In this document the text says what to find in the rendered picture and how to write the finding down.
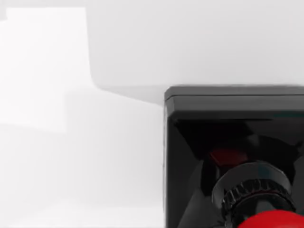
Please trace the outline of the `black stand with red knob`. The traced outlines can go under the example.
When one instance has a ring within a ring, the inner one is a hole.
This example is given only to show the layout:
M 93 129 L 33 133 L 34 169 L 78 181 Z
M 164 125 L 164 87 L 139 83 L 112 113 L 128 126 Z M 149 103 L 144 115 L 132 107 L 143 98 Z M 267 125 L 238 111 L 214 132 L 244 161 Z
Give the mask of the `black stand with red knob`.
M 304 218 L 304 86 L 173 86 L 164 95 L 165 228 Z

